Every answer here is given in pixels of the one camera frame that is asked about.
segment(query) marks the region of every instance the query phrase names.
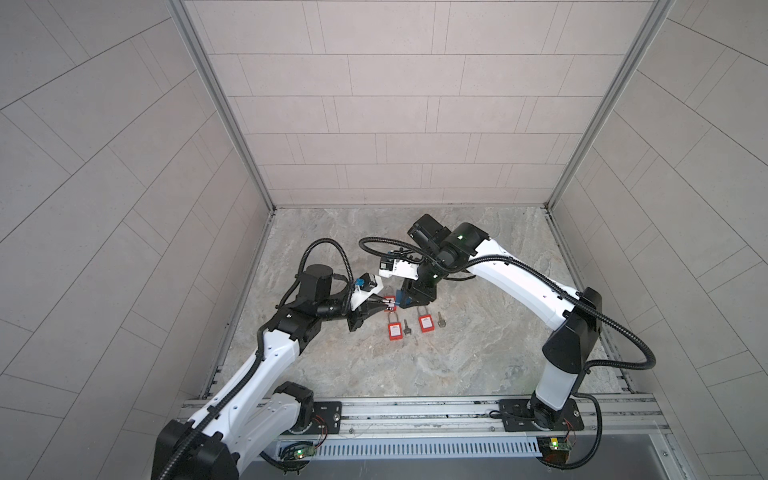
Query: side wall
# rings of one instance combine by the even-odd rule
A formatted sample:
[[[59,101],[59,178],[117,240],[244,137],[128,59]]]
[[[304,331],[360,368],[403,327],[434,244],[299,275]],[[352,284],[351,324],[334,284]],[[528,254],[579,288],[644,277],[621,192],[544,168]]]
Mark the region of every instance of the side wall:
[[[160,0],[2,2],[0,65],[0,476],[135,480],[266,207]]]
[[[543,204],[650,5],[187,2],[278,205]]]
[[[768,478],[765,25],[760,0],[678,0],[553,210],[584,282],[657,354],[631,378],[699,478]]]

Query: work surface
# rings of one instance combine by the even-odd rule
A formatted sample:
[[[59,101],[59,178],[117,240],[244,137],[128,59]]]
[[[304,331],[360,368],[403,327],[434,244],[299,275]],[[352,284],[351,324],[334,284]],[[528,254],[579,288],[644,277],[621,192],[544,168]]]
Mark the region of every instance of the work surface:
[[[553,280],[573,285],[546,213],[538,207],[278,210],[217,384],[222,386],[253,354],[259,326],[274,314],[313,240],[330,237],[341,243],[355,276],[378,273],[378,259],[363,252],[358,240],[377,236],[412,242],[406,232],[423,214],[450,229],[462,222],[473,223]],[[313,263],[344,272],[339,254],[330,245],[313,250],[307,265]],[[402,279],[393,277],[384,283],[392,289],[382,294],[393,293]],[[335,282],[334,291],[341,286]],[[345,320],[326,322],[278,384],[297,382],[311,388],[315,397],[519,395],[534,391],[545,364],[541,346],[551,331],[521,303],[482,279],[443,281],[429,312],[435,321],[442,312],[445,328],[422,333],[416,309],[398,309],[400,321],[407,320],[413,334],[395,341],[387,335],[384,312],[368,318],[353,333]],[[605,358],[599,342],[592,358]],[[593,369],[580,391],[620,392],[617,370]]]

